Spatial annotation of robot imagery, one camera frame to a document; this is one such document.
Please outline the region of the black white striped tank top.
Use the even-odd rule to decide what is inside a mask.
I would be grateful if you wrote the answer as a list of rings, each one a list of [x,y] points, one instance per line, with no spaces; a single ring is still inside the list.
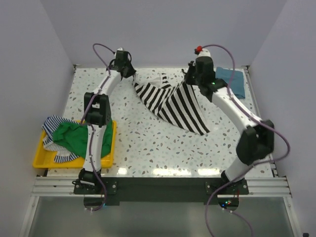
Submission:
[[[172,85],[165,73],[146,80],[135,74],[132,85],[140,101],[155,116],[195,134],[210,132],[191,85],[184,81]]]

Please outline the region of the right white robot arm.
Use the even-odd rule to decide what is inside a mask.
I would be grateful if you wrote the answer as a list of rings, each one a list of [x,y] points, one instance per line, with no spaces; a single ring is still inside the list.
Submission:
[[[236,147],[237,157],[221,174],[220,189],[226,194],[231,194],[237,189],[237,182],[244,178],[249,168],[274,150],[274,133],[265,128],[274,128],[274,124],[270,120],[263,121],[255,116],[256,121],[262,123],[258,124],[242,112],[245,110],[250,113],[232,90],[227,88],[227,83],[215,77],[211,56],[198,56],[188,65],[188,71],[184,76],[185,82],[196,85],[203,96],[228,116],[240,133]]]

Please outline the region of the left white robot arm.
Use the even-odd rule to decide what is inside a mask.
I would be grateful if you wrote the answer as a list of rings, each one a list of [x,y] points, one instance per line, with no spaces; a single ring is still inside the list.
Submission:
[[[104,79],[93,90],[84,95],[84,124],[87,125],[87,148],[79,182],[92,194],[102,189],[101,151],[103,137],[112,120],[109,96],[123,78],[131,77],[136,70],[131,65],[131,54],[118,48],[114,59],[107,67]]]

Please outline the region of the blue ribbed tank top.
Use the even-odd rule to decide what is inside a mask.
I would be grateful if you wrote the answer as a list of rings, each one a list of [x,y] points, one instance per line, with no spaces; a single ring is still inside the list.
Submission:
[[[233,70],[217,67],[215,75],[216,78],[223,79],[226,83],[229,83],[232,73]],[[235,71],[230,88],[238,99],[245,99],[244,77],[241,71]]]

